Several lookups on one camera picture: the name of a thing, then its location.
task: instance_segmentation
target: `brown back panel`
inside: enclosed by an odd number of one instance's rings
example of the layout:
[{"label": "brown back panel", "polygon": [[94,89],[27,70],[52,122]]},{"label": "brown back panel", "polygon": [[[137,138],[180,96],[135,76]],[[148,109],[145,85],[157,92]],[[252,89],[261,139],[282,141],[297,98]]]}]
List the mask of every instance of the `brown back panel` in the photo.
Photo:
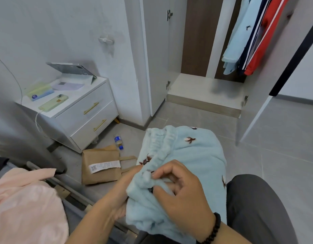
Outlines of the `brown back panel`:
[{"label": "brown back panel", "polygon": [[222,2],[223,0],[188,0],[182,73],[206,76]]},{"label": "brown back panel", "polygon": [[220,60],[219,60],[218,67],[216,69],[215,78],[216,79],[220,79],[220,80],[229,80],[229,81],[236,81],[236,82],[244,83],[244,81],[246,79],[246,76],[245,75],[239,76],[236,71],[233,71],[231,74],[224,75],[223,74],[223,72],[224,72],[224,68],[223,68],[224,62],[221,60],[221,58],[222,58],[222,56],[223,56],[223,54],[224,54],[224,52],[225,52],[225,50],[226,50],[226,48],[228,46],[232,30],[233,30],[233,28],[234,28],[234,26],[236,24],[237,19],[238,19],[240,6],[241,6],[241,1],[242,0],[236,0],[235,7],[233,8],[233,12],[232,12],[232,16],[231,16],[228,32],[227,32],[225,40],[224,40],[224,45],[223,45],[221,57],[220,57]]}]

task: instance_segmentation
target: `drawer handle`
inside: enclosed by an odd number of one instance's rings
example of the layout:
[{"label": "drawer handle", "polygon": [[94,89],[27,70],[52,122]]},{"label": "drawer handle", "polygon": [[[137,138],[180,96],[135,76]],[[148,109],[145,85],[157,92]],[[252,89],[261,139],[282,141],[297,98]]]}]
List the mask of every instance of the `drawer handle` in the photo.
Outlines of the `drawer handle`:
[{"label": "drawer handle", "polygon": [[85,110],[85,111],[84,111],[84,115],[86,115],[87,113],[89,113],[89,111],[90,111],[91,109],[93,109],[95,106],[97,106],[98,104],[99,104],[99,102],[96,102],[96,103],[93,104],[93,106],[92,106],[91,108],[89,108],[88,110]]},{"label": "drawer handle", "polygon": [[96,128],[93,129],[93,131],[96,131],[107,119],[104,119],[99,126],[97,126]]}]

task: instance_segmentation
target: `white label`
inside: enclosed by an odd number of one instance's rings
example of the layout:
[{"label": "white label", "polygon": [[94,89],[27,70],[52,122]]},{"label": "white label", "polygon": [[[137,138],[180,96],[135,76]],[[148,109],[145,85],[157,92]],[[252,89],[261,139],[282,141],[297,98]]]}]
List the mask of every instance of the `white label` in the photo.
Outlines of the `white label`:
[{"label": "white label", "polygon": [[104,170],[104,169],[108,169],[108,168],[121,168],[120,161],[117,160],[117,161],[111,161],[111,162],[104,162],[104,163],[89,165],[89,169],[90,169],[91,174],[93,174],[95,172],[99,172],[99,171]]}]

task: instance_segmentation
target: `drawer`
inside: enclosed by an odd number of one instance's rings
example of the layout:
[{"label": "drawer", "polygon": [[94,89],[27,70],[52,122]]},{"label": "drawer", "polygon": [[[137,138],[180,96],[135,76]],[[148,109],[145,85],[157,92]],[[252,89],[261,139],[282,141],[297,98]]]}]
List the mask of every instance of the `drawer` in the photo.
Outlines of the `drawer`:
[{"label": "drawer", "polygon": [[111,90],[109,84],[104,83],[57,116],[56,121],[66,134],[72,135],[110,101],[112,101]]},{"label": "drawer", "polygon": [[84,150],[118,115],[116,104],[110,102],[70,137]]}]

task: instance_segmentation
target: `person's right hand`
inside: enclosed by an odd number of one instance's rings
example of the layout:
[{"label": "person's right hand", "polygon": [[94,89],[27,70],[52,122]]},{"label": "person's right hand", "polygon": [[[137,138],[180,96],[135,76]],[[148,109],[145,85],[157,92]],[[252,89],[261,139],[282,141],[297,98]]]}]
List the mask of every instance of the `person's right hand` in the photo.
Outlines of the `person's right hand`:
[{"label": "person's right hand", "polygon": [[205,241],[215,225],[215,215],[207,203],[199,179],[177,160],[164,164],[152,174],[153,179],[164,177],[174,182],[168,186],[175,196],[159,186],[154,186],[153,195],[179,229],[199,242]]}]

